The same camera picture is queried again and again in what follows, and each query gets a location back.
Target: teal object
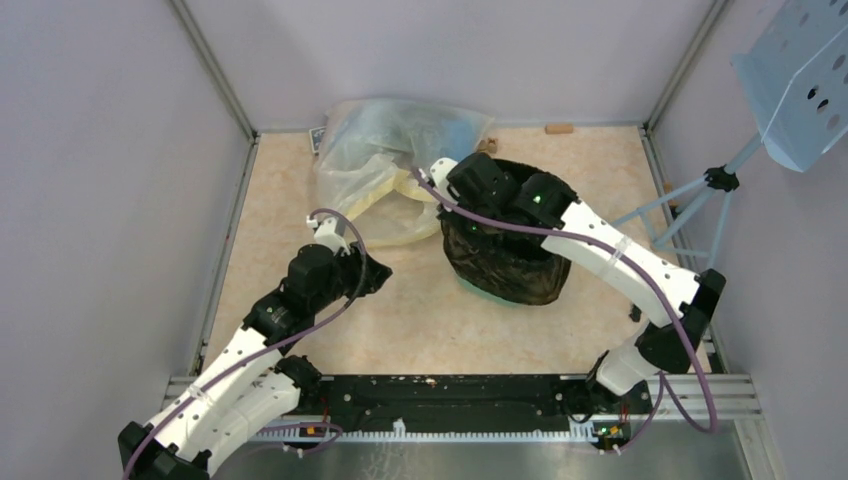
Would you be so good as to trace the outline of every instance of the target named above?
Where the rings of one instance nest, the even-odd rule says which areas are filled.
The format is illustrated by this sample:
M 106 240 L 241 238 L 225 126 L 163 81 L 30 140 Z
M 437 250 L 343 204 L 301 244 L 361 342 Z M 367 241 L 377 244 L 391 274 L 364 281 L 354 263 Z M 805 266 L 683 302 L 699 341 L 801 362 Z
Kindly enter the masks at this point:
M 503 298 L 498 297 L 496 295 L 492 295 L 491 293 L 489 293 L 485 290 L 481 290 L 480 288 L 475 287 L 470 282 L 460 278 L 459 276 L 456 277 L 456 280 L 459 282 L 460 285 L 465 287 L 466 290 L 468 290 L 471 293 L 476 293 L 477 295 L 485 298 L 486 300 L 491 300 L 491 301 L 493 301 L 493 302 L 495 302 L 499 305 L 503 305 L 505 307 L 515 308 L 515 307 L 521 307 L 522 306 L 520 303 L 510 302 L 510 301 L 504 300 Z

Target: cable tie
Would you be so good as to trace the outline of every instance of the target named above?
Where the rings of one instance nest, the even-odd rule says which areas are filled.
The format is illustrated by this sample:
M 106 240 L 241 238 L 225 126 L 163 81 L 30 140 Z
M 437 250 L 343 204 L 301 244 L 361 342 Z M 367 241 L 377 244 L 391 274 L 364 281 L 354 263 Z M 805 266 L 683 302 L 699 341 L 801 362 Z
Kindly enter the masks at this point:
M 601 280 L 606 281 L 607 274 L 610 272 L 610 270 L 615 268 L 615 264 L 618 263 L 619 259 L 621 259 L 621 256 L 624 255 L 624 251 L 627 250 L 628 247 L 630 247 L 631 243 L 633 243 L 632 238 L 628 237 L 627 235 L 621 236 L 621 240 L 619 240 L 618 243 L 614 245 L 615 253 L 610 256 L 609 260 L 607 260 L 607 264 L 604 265 L 604 267 L 601 268 L 601 270 L 598 272 L 598 277 L 600 277 Z
M 186 391 L 188 391 L 188 394 L 191 395 L 192 398 L 194 398 L 195 400 L 200 400 L 201 402 L 205 403 L 206 406 L 209 408 L 212 408 L 215 405 L 215 400 L 213 400 L 208 393 L 201 390 L 200 387 L 195 384 L 189 385 Z

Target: lavender wall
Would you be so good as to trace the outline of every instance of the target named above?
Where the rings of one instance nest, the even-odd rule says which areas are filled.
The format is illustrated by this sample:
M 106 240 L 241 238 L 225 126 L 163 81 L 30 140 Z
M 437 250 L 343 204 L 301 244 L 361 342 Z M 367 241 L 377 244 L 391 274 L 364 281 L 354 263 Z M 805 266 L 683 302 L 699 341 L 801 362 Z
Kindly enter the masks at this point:
M 729 161 L 755 133 L 730 56 L 747 51 L 780 3 L 734 2 L 673 102 L 657 139 L 676 184 Z M 848 396 L 846 159 L 843 139 L 799 174 L 760 149 L 739 172 L 717 263 L 728 277 L 717 319 L 725 357 L 753 376 L 788 478 L 844 477 L 834 439 L 848 423 L 838 414 Z M 688 229 L 701 247 L 713 202 Z
M 375 95 L 507 124 L 645 120 L 705 0 L 191 0 L 260 130 L 321 124 Z
M 164 1 L 0 5 L 0 478 L 117 479 L 199 335 L 247 140 Z

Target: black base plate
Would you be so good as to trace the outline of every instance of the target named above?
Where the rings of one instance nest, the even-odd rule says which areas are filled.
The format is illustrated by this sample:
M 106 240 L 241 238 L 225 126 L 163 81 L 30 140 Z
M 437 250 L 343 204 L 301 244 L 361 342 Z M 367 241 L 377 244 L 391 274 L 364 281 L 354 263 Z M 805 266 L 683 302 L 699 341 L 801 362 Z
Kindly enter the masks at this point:
M 347 431 L 392 431 L 403 418 L 409 432 L 567 431 L 563 408 L 579 375 L 336 375 L 304 396 L 289 415 L 322 416 Z M 623 398 L 631 414 L 651 409 L 638 384 Z M 600 412 L 570 412 L 577 419 Z

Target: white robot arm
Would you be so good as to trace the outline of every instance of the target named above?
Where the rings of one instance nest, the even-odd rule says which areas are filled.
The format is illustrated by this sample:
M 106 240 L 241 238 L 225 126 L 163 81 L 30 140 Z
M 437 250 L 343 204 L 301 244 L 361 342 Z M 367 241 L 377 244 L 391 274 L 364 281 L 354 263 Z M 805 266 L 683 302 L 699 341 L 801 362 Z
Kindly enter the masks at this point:
M 672 320 L 658 293 L 669 300 L 691 343 L 697 345 L 724 288 L 721 274 L 708 270 L 699 275 L 663 260 L 604 221 L 567 184 L 552 175 L 536 174 L 518 185 L 488 155 L 480 153 L 461 164 L 449 158 L 439 159 L 430 167 L 428 176 L 442 197 L 471 211 L 482 210 L 486 217 L 511 209 L 513 217 L 516 211 L 523 214 L 528 225 L 568 231 L 615 246 L 615 252 L 610 254 L 585 241 L 553 235 L 543 237 L 540 244 L 542 249 L 579 264 L 615 287 L 650 320 L 634 337 L 599 359 L 590 373 L 592 380 L 615 396 L 622 396 L 660 370 L 688 370 L 689 359 L 671 328 Z M 659 292 L 619 261 L 625 252 L 647 272 Z
M 296 408 L 304 390 L 317 385 L 321 373 L 305 357 L 284 358 L 293 343 L 254 354 L 312 327 L 315 314 L 342 296 L 376 292 L 391 270 L 367 257 L 363 277 L 362 253 L 344 240 L 336 218 L 320 224 L 307 219 L 307 224 L 315 230 L 315 243 L 300 249 L 289 264 L 288 276 L 254 304 L 218 358 L 146 426 L 132 422 L 121 432 L 118 444 L 126 467 L 144 438 L 159 426 L 133 466 L 134 478 L 208 479 L 239 446 Z M 252 359 L 241 368 L 204 388 L 248 358 Z M 181 405 L 183 410 L 173 416 Z

